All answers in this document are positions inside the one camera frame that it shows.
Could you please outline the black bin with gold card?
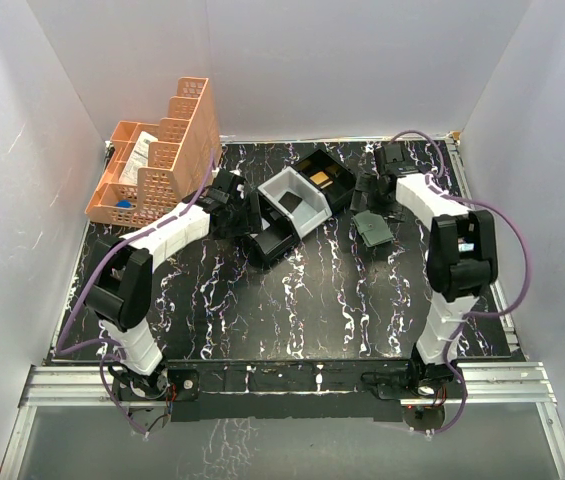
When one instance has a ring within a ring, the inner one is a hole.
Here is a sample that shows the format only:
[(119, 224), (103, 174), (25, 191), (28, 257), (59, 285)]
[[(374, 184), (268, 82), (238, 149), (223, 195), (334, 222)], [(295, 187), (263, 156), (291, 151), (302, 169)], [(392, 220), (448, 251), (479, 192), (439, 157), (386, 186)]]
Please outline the black bin with gold card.
[(340, 160), (334, 159), (322, 149), (316, 149), (291, 167), (326, 197), (334, 214), (350, 205), (357, 178)]

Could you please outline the peach plastic desk organizer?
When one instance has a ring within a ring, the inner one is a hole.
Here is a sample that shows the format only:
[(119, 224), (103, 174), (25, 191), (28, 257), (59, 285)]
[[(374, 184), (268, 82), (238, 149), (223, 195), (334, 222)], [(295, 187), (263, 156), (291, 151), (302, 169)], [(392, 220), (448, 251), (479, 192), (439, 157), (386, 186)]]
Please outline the peach plastic desk organizer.
[[(138, 171), (136, 185), (119, 176), (140, 133), (158, 138), (149, 146), (148, 166)], [(121, 121), (110, 137), (113, 153), (86, 207), (93, 223), (140, 228), (165, 215), (201, 185), (211, 162), (222, 155), (211, 80), (182, 77), (167, 114), (156, 124)], [(128, 200), (132, 209), (117, 209)]]

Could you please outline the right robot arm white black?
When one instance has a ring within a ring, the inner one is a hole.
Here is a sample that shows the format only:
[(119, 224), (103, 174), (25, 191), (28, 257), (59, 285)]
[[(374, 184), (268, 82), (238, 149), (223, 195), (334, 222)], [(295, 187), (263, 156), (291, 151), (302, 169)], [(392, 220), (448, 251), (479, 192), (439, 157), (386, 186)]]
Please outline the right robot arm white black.
[(454, 379), (457, 345), (468, 314), (498, 276), (495, 220), (471, 210), (403, 155), (398, 143), (373, 152), (375, 174), (361, 174), (353, 212), (381, 214), (400, 205), (429, 230), (425, 273), (433, 294), (426, 324), (409, 360), (409, 388), (428, 397)]

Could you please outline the white plastic bin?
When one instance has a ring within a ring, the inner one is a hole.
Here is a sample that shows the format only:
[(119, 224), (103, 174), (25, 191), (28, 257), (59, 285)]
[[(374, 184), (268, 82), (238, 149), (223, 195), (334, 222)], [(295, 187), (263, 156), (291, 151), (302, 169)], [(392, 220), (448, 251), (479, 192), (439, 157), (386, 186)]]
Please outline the white plastic bin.
[(300, 239), (332, 216), (325, 195), (291, 167), (286, 167), (257, 187), (292, 224)]

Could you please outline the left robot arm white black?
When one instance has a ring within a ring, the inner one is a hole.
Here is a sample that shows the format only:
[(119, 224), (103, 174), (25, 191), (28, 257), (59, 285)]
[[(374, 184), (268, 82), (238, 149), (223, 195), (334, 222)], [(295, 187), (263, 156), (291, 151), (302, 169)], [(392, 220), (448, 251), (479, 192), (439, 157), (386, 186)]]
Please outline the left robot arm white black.
[(98, 245), (84, 304), (103, 322), (144, 397), (159, 398), (169, 383), (166, 371), (158, 368), (163, 355), (147, 320), (154, 271), (194, 242), (256, 233), (258, 222), (256, 193), (241, 172), (219, 169), (210, 186), (158, 220)]

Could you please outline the green card holder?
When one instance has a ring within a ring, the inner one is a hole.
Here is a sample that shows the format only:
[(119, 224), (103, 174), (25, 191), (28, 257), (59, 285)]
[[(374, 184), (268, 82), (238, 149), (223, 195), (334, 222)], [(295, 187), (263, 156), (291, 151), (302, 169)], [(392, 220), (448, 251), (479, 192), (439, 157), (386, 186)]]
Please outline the green card holder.
[(369, 210), (354, 215), (353, 223), (368, 248), (391, 242), (394, 239), (385, 219)]

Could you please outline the black bin with white card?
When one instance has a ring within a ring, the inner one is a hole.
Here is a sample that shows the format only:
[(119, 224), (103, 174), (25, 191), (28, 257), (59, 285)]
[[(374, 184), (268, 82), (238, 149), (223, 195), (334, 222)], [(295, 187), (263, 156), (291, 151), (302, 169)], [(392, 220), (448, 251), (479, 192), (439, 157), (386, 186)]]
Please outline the black bin with white card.
[(263, 194), (256, 195), (261, 230), (249, 233), (243, 238), (242, 245), (253, 267), (269, 269), (295, 248), (300, 239), (291, 220)]

